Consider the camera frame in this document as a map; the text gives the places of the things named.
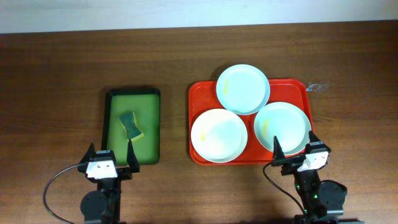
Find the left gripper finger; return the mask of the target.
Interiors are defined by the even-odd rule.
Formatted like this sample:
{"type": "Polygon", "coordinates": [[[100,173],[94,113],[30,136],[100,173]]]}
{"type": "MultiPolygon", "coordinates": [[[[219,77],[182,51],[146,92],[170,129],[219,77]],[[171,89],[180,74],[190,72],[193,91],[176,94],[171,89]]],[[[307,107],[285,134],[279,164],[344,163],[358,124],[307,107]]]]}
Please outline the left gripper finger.
{"type": "Polygon", "coordinates": [[[131,173],[138,173],[140,172],[140,165],[137,160],[137,157],[134,153],[134,148],[132,145],[132,141],[128,140],[127,144],[127,158],[126,161],[128,163],[128,166],[130,168],[131,173]]]}
{"type": "Polygon", "coordinates": [[[94,158],[95,156],[95,145],[93,143],[90,144],[88,150],[86,151],[85,155],[82,157],[79,164],[87,164],[89,161],[94,158]]]}

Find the white plate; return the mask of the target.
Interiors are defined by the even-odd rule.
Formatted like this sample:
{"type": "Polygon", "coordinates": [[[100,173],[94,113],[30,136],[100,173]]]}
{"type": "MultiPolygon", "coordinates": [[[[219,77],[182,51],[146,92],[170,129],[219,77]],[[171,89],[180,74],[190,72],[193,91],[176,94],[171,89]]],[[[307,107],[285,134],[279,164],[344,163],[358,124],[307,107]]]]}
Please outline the white plate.
{"type": "Polygon", "coordinates": [[[243,120],[226,109],[208,110],[193,122],[190,140],[194,150],[205,160],[227,163],[246,148],[248,131],[243,120]]]}
{"type": "Polygon", "coordinates": [[[239,115],[250,115],[267,104],[271,85],[258,68],[237,64],[224,70],[218,77],[216,96],[225,109],[239,115]]]}
{"type": "Polygon", "coordinates": [[[304,150],[311,130],[307,115],[299,107],[285,102],[266,105],[254,119],[254,132],[261,145],[273,152],[276,137],[286,156],[304,150]]]}

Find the yellow green sponge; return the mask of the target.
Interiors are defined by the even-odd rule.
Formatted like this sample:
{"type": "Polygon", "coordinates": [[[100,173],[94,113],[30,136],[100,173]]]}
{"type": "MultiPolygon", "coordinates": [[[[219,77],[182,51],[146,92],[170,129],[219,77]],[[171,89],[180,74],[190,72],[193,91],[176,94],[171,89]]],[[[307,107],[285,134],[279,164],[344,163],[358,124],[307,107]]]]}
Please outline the yellow green sponge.
{"type": "Polygon", "coordinates": [[[119,121],[126,133],[127,140],[136,141],[144,136],[136,123],[136,115],[130,111],[119,117],[119,121]]]}

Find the white plate top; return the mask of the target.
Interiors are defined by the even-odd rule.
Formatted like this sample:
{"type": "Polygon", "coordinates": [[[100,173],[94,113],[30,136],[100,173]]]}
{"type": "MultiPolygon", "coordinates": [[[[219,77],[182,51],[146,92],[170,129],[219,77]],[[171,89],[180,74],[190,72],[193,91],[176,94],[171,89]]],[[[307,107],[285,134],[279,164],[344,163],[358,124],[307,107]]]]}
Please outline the white plate top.
{"type": "Polygon", "coordinates": [[[225,109],[239,115],[250,115],[267,104],[271,85],[258,68],[237,64],[224,70],[218,77],[216,96],[225,109]]]}

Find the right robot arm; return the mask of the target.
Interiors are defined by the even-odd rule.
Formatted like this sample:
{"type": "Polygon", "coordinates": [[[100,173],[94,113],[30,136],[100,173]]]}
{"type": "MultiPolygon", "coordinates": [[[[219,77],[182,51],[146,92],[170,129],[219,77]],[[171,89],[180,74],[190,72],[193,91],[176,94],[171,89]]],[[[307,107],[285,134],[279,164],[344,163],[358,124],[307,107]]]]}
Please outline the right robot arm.
{"type": "Polygon", "coordinates": [[[274,137],[272,160],[266,166],[280,167],[281,175],[294,177],[295,189],[301,199],[298,201],[291,194],[280,188],[271,179],[268,181],[282,193],[289,196],[301,209],[302,214],[293,218],[293,223],[361,223],[360,220],[341,220],[344,214],[343,204],[348,189],[334,180],[321,180],[318,171],[327,165],[331,149],[308,132],[309,143],[303,153],[286,157],[279,140],[274,137]]]}

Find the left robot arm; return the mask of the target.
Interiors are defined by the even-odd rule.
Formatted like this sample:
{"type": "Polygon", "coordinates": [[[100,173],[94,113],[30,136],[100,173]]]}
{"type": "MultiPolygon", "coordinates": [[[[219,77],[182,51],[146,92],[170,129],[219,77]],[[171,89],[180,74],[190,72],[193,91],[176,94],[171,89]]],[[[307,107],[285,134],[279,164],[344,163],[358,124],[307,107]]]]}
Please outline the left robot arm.
{"type": "Polygon", "coordinates": [[[78,165],[78,171],[97,185],[81,200],[80,210],[86,224],[121,223],[121,182],[131,180],[133,173],[140,172],[132,141],[127,144],[126,167],[117,167],[112,150],[96,151],[91,144],[78,165]]]}

